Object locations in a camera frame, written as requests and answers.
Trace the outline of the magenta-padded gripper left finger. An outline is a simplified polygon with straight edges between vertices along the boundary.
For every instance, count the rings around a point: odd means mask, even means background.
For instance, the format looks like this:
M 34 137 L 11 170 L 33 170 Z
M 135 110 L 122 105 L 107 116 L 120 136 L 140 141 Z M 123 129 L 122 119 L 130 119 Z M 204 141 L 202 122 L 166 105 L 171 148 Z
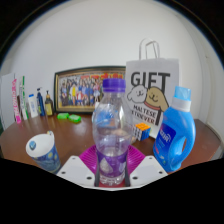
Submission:
M 96 146 L 86 149 L 80 156 L 71 156 L 57 173 L 65 180 L 82 187 L 99 186 Z

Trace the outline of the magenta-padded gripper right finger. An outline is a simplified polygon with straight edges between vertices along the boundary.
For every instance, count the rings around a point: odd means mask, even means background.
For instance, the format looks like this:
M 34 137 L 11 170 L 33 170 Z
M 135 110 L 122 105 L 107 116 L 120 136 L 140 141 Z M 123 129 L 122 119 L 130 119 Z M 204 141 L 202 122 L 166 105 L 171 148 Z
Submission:
M 134 146 L 128 148 L 125 171 L 127 187 L 142 187 L 167 176 L 154 156 L 145 156 Z

